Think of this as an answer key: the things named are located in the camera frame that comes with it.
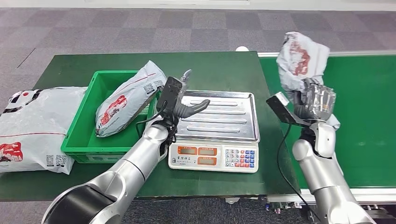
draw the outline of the qr code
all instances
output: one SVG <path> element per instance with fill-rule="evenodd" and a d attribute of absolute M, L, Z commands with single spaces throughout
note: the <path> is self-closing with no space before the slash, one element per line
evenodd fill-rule
<path fill-rule="evenodd" d="M 162 80 L 154 81 L 154 85 L 158 88 L 160 86 L 163 86 Z"/>
<path fill-rule="evenodd" d="M 151 83 L 145 85 L 143 88 L 146 91 L 146 94 L 150 94 L 150 93 L 154 92 L 154 87 Z"/>
<path fill-rule="evenodd" d="M 54 166 L 54 155 L 47 155 L 47 167 Z"/>
<path fill-rule="evenodd" d="M 64 167 L 66 163 L 66 156 L 65 155 L 57 155 L 55 161 L 57 162 L 57 166 Z"/>

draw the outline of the red stripe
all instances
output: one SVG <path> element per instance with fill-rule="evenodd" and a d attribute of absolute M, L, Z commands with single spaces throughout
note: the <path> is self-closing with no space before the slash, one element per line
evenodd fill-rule
<path fill-rule="evenodd" d="M 36 133 L 25 133 L 25 134 L 3 135 L 3 136 L 0 136 L 0 138 L 6 138 L 6 137 L 15 137 L 15 136 L 22 136 L 22 135 L 31 135 L 31 134 L 60 134 L 60 135 L 65 135 L 65 136 L 66 136 L 66 134 L 62 134 L 62 133 L 36 132 Z"/>
<path fill-rule="evenodd" d="M 120 89 L 117 93 L 119 93 L 119 92 L 121 92 L 123 89 L 127 88 L 130 84 L 137 83 L 137 82 L 139 82 L 139 81 L 141 81 L 141 80 L 143 80 L 143 79 L 145 79 L 145 78 L 147 78 L 147 77 L 143 77 L 143 78 L 141 78 L 141 79 L 139 79 L 139 80 L 134 81 L 133 83 L 129 83 L 129 84 L 126 85 L 124 88 Z"/>

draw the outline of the scale keypad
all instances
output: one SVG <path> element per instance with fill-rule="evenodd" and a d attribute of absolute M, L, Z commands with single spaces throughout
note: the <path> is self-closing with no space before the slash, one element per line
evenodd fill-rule
<path fill-rule="evenodd" d="M 236 150 L 226 149 L 226 167 L 255 167 L 255 151 L 254 150 Z"/>

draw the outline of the digital weighing scale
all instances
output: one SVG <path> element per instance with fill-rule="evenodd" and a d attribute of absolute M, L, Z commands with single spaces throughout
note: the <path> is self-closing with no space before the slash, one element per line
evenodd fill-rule
<path fill-rule="evenodd" d="M 184 105 L 211 102 L 180 119 L 176 143 L 169 147 L 172 169 L 254 173 L 259 164 L 259 127 L 252 93 L 186 91 Z"/>

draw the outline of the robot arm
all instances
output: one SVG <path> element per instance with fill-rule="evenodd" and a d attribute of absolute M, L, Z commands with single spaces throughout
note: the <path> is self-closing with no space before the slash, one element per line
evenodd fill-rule
<path fill-rule="evenodd" d="M 175 141 L 179 118 L 198 113 L 210 103 L 204 100 L 191 107 L 181 104 L 185 90 L 182 81 L 168 78 L 157 103 L 162 118 L 148 126 L 139 141 L 108 171 L 56 197 L 45 212 L 42 224 L 121 222 L 130 203 Z"/>
<path fill-rule="evenodd" d="M 286 108 L 289 101 L 281 92 L 267 103 L 282 122 L 302 127 L 300 139 L 294 143 L 292 151 L 315 196 L 320 221 L 323 224 L 375 224 L 349 189 L 334 151 L 335 129 L 323 121 L 332 113 L 335 94 L 325 86 L 310 88 L 313 91 L 305 104 L 297 105 L 298 116 Z"/>

